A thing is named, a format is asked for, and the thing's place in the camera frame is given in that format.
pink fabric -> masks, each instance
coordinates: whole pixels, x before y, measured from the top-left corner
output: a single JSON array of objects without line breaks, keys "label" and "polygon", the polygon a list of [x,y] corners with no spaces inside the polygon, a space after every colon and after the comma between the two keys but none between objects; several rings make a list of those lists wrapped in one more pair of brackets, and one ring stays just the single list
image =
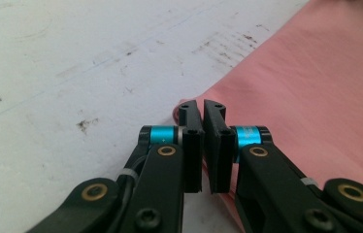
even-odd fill
[{"label": "pink fabric", "polygon": [[[196,98],[227,107],[227,125],[266,125],[322,187],[363,183],[363,0],[312,0],[225,78]],[[231,192],[234,207],[237,167]]]}]

white table surface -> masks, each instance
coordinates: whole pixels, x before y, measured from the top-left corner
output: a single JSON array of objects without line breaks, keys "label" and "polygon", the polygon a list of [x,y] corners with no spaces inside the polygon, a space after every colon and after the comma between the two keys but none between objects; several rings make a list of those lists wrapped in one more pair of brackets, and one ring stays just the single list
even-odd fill
[{"label": "white table surface", "polygon": [[[0,1],[0,232],[28,230],[83,181],[114,179],[143,125],[173,124],[180,99],[305,3]],[[185,195],[183,232],[238,232],[203,187]]]}]

pink cloth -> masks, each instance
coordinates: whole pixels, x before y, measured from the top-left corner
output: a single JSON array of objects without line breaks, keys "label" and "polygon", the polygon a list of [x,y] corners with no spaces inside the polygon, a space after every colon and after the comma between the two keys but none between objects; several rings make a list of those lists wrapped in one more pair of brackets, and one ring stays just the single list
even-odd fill
[{"label": "pink cloth", "polygon": [[[196,98],[227,107],[227,125],[266,125],[275,144],[322,187],[363,183],[363,0],[312,0]],[[234,207],[232,187],[222,195]]]}]

cable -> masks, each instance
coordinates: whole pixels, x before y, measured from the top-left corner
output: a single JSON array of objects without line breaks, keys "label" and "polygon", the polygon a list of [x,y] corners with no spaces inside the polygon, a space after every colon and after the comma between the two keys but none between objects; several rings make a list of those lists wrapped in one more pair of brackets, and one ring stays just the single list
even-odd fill
[{"label": "cable", "polygon": [[[139,166],[145,163],[146,158],[147,158],[146,155],[138,158],[136,161],[134,161],[134,163],[130,166],[129,169],[133,171],[137,170]],[[115,215],[114,221],[110,225],[109,229],[106,231],[107,233],[117,232],[118,228],[120,227],[121,219],[123,218],[124,213],[127,210],[127,206],[130,203],[130,199],[133,195],[133,188],[137,182],[137,179],[134,176],[125,175],[125,174],[119,175],[117,179],[120,179],[120,177],[122,176],[125,177],[125,185],[123,190],[123,197],[121,199],[121,206],[117,214]]]}]

blue ring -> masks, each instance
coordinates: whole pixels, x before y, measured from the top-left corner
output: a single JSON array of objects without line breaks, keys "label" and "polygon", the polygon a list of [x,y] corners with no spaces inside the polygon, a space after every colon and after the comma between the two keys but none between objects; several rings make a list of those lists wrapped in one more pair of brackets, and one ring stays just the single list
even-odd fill
[{"label": "blue ring", "polygon": [[238,155],[236,162],[240,162],[240,151],[249,144],[261,144],[260,132],[256,126],[234,126],[237,134]]},{"label": "blue ring", "polygon": [[152,126],[150,144],[173,144],[175,142],[175,126]]}]

